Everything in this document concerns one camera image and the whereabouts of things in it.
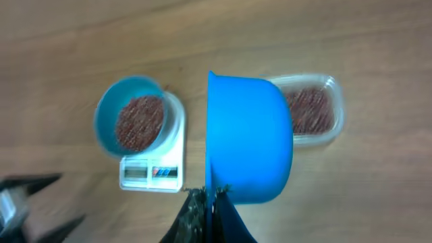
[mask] wooden surface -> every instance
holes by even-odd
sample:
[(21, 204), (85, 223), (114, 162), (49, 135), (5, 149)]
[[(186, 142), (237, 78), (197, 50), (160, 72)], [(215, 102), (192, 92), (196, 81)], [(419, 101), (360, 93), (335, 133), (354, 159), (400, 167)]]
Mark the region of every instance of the wooden surface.
[(432, 1), (2, 0), (0, 176), (64, 172), (32, 198), (32, 235), (81, 213), (68, 242), (157, 242), (186, 195), (123, 192), (92, 115), (122, 76), (186, 106), (187, 187), (204, 184), (207, 72), (322, 72), (346, 125), (295, 150), (285, 190), (238, 210), (259, 242), (432, 240)]

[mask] white kitchen scale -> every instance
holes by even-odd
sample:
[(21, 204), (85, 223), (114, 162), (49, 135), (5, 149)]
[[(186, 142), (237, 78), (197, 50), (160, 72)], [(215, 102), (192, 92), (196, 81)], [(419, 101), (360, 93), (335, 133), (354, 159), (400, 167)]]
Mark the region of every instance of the white kitchen scale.
[(170, 92), (167, 99), (167, 124), (160, 136), (163, 142), (149, 151), (125, 156), (120, 161), (122, 190), (178, 192), (183, 186), (186, 112)]

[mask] teal bowl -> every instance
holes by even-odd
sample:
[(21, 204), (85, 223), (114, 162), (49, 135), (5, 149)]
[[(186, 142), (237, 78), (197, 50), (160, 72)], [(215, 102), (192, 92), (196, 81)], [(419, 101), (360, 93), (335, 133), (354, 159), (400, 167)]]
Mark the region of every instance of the teal bowl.
[[(129, 151), (122, 147), (117, 141), (115, 136), (115, 124), (117, 123), (120, 111), (131, 99), (146, 95), (162, 98), (164, 104), (163, 125), (158, 137), (156, 137), (152, 145), (143, 151)], [(167, 103), (163, 90), (152, 78), (146, 76), (129, 76), (113, 84), (102, 96), (94, 113), (93, 126), (97, 141), (101, 147), (114, 157), (123, 157), (148, 151), (154, 148), (156, 144), (160, 144), (162, 142), (161, 133), (164, 131), (166, 124)]]

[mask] bowl of beans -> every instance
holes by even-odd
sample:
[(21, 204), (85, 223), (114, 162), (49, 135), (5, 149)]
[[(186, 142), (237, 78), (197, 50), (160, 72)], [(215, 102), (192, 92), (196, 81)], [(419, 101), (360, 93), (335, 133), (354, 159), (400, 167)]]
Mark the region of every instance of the bowl of beans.
[(290, 108), (294, 146), (326, 144), (344, 127), (342, 88), (332, 76), (298, 74), (268, 80), (282, 91)]
[(164, 92), (146, 76), (130, 76), (113, 84), (94, 113), (99, 144), (123, 157), (149, 151), (163, 142), (168, 107)]

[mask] wood grain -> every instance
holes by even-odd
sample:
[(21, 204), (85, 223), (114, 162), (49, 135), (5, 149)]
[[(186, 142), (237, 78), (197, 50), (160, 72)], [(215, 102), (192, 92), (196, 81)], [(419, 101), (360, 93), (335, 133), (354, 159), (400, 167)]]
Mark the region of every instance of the wood grain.
[(295, 150), (285, 190), (238, 210), (259, 242), (430, 242), (432, 2), (0, 1), (0, 176), (64, 172), (32, 199), (34, 236), (81, 213), (68, 242), (157, 242), (185, 194), (124, 192), (92, 133), (104, 91), (146, 74), (188, 114), (187, 187), (204, 184), (207, 72), (321, 72), (347, 120)]

